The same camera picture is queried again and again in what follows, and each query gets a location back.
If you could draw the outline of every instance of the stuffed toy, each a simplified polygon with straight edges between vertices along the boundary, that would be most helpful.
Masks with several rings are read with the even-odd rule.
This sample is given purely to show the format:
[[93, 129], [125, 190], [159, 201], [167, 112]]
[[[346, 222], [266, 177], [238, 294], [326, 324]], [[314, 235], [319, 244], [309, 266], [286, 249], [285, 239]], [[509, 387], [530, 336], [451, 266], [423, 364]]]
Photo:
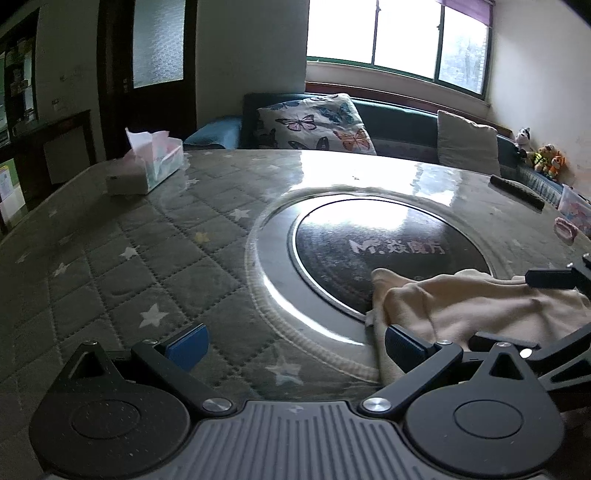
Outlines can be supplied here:
[[566, 158], [564, 158], [560, 152], [558, 152], [558, 155], [552, 159], [551, 167], [548, 169], [548, 178], [558, 183], [558, 174], [561, 168], [563, 168], [565, 165]]
[[540, 155], [538, 152], [527, 152], [524, 162], [528, 167], [534, 168], [536, 164], [542, 159], [542, 155]]
[[560, 154], [560, 152], [556, 150], [556, 147], [551, 143], [540, 147], [538, 153], [542, 155], [548, 163], [552, 162], [552, 159]]
[[534, 165], [534, 170], [538, 173], [546, 174], [546, 173], [548, 173], [549, 169], [550, 169], [550, 161], [546, 160], [545, 157], [540, 155], [540, 157], [538, 158], [538, 161]]
[[530, 129], [529, 128], [522, 128], [519, 130], [519, 133], [515, 137], [515, 145], [519, 150], [525, 150], [525, 152], [531, 152], [531, 144], [530, 144]]

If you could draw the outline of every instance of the tissue box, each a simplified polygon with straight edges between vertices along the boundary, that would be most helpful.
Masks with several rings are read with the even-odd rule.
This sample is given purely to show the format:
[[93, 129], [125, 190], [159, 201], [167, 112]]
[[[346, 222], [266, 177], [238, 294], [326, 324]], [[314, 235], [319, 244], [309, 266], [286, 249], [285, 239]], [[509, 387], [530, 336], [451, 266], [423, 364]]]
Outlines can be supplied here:
[[145, 195], [184, 163], [183, 141], [167, 139], [167, 154], [161, 159], [144, 161], [133, 150], [107, 166], [106, 184], [110, 195]]

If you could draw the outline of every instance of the window sill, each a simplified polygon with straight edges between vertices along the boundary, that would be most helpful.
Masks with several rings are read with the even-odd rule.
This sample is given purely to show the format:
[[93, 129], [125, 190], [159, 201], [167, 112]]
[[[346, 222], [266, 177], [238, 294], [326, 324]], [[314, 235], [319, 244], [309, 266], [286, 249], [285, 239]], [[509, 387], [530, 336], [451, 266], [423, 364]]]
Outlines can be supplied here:
[[308, 61], [306, 81], [337, 83], [396, 93], [438, 103], [480, 118], [486, 118], [490, 109], [489, 103], [467, 93], [415, 77], [361, 66]]

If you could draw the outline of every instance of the black cooktop surface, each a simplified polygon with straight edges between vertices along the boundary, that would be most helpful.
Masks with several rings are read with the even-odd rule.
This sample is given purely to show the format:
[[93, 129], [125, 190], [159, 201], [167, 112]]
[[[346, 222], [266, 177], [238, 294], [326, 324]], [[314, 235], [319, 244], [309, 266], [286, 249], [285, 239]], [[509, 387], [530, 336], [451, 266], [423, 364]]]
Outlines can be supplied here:
[[376, 268], [414, 280], [465, 268], [490, 273], [480, 251], [456, 228], [388, 200], [359, 198], [320, 206], [296, 225], [294, 240], [292, 255], [299, 257], [304, 279], [322, 296], [328, 293], [358, 313], [372, 308], [371, 272]]

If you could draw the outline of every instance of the metal screw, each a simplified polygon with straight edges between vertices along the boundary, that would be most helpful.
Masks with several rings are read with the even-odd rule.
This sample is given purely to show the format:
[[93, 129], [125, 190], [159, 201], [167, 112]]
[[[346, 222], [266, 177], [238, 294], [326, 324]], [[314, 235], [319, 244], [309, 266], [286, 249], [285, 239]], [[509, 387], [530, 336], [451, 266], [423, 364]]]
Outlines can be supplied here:
[[203, 402], [202, 407], [211, 412], [228, 411], [232, 408], [232, 402], [227, 398], [208, 398]]
[[367, 411], [373, 411], [374, 413], [383, 413], [392, 408], [389, 400], [382, 397], [367, 398], [362, 405]]

